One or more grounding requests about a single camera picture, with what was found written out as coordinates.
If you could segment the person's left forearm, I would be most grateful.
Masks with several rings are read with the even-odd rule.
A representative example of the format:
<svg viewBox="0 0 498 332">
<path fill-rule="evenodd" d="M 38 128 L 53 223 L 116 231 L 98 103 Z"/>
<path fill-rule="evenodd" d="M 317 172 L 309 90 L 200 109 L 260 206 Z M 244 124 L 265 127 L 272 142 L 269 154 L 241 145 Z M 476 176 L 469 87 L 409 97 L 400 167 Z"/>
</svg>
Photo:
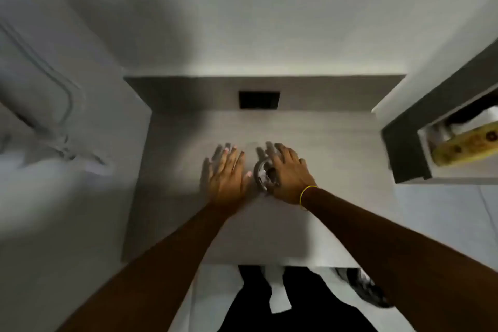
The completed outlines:
<svg viewBox="0 0 498 332">
<path fill-rule="evenodd" d="M 56 332 L 167 332 L 208 248 L 238 207 L 208 203 L 111 278 Z"/>
</svg>

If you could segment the person's right hand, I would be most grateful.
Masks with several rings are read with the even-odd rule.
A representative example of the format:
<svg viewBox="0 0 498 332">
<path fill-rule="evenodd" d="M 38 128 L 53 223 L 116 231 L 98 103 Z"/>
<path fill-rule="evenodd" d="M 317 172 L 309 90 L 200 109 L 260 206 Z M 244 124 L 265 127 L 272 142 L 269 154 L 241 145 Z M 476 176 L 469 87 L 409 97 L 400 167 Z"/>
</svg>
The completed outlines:
<svg viewBox="0 0 498 332">
<path fill-rule="evenodd" d="M 316 188 L 317 184 L 308 168 L 300 164 L 299 159 L 301 158 L 297 152 L 290 147 L 287 148 L 289 148 L 292 155 L 292 163 L 290 164 L 283 164 L 279 160 L 279 152 L 275 148 L 275 144 L 268 144 L 266 148 L 266 153 L 272 159 L 278 176 L 278 185 L 268 189 L 270 190 L 270 194 L 278 200 L 302 206 L 301 199 L 303 192 L 311 188 Z"/>
</svg>

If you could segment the yellow box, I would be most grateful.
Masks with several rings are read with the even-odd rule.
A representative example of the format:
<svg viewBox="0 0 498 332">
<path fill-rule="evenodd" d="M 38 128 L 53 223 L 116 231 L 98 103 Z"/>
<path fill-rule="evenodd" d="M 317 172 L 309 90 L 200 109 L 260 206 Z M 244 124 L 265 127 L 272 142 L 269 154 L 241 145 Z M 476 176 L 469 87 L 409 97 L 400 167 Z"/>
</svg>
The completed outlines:
<svg viewBox="0 0 498 332">
<path fill-rule="evenodd" d="M 498 121 L 447 140 L 431 152 L 435 165 L 446 167 L 486 159 L 498 154 Z"/>
</svg>

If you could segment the grey wooden desk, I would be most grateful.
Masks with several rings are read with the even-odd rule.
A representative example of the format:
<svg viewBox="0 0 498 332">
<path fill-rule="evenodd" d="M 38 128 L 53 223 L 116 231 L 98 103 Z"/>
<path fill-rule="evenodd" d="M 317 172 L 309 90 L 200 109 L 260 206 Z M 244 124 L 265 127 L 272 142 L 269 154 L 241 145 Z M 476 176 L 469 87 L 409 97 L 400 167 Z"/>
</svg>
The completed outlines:
<svg viewBox="0 0 498 332">
<path fill-rule="evenodd" d="M 268 144 L 283 143 L 306 160 L 320 187 L 402 224 L 371 110 L 403 77 L 127 76 L 152 116 L 122 259 L 137 258 L 205 205 L 205 159 L 230 145 L 245 152 L 252 172 L 248 203 L 222 227 L 204 262 L 356 266 L 311 213 L 261 192 L 253 170 Z"/>
</svg>

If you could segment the small metal ring object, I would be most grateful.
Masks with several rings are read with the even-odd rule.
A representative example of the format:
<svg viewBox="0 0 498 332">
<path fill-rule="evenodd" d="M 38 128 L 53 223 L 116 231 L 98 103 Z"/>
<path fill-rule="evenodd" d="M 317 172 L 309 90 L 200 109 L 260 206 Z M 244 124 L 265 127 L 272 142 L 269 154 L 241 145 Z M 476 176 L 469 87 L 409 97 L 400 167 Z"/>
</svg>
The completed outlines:
<svg viewBox="0 0 498 332">
<path fill-rule="evenodd" d="M 253 178 L 259 187 L 261 192 L 266 194 L 270 193 L 270 190 L 266 188 L 266 169 L 268 167 L 274 167 L 273 161 L 270 157 L 265 157 L 264 159 L 260 159 L 253 170 Z"/>
</svg>

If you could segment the person's left hand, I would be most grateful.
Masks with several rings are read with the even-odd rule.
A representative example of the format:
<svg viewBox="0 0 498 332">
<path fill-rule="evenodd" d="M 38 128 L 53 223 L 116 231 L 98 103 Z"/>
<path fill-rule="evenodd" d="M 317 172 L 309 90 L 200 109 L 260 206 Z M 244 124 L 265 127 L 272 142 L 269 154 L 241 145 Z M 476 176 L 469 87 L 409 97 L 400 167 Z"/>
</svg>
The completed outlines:
<svg viewBox="0 0 498 332">
<path fill-rule="evenodd" d="M 244 151 L 239 151 L 238 160 L 232 173 L 224 174 L 224 149 L 232 146 L 222 147 L 221 157 L 217 169 L 212 178 L 206 178 L 206 160 L 203 167 L 203 186 L 208 197 L 208 206 L 221 212 L 225 217 L 236 214 L 247 200 L 247 192 L 240 192 L 241 179 L 248 172 L 246 169 L 246 155 Z"/>
</svg>

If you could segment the black white shoe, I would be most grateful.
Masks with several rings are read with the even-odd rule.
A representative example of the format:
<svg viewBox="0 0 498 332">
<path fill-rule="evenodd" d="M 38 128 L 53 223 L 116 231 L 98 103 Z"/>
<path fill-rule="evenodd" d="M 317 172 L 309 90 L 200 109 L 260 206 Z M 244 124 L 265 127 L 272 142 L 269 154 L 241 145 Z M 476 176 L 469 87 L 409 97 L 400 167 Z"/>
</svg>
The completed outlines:
<svg viewBox="0 0 498 332">
<path fill-rule="evenodd" d="M 333 267 L 332 271 L 365 302 L 381 309 L 394 307 L 383 290 L 359 267 Z"/>
</svg>

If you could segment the person's right forearm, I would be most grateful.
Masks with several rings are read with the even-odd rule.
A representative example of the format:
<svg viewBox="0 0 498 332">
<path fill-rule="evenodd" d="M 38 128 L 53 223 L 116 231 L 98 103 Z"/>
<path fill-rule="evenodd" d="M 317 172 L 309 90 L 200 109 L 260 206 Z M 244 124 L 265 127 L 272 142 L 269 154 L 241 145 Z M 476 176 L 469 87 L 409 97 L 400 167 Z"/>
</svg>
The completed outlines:
<svg viewBox="0 0 498 332">
<path fill-rule="evenodd" d="M 301 204 L 417 332 L 498 332 L 498 272 L 319 187 Z"/>
</svg>

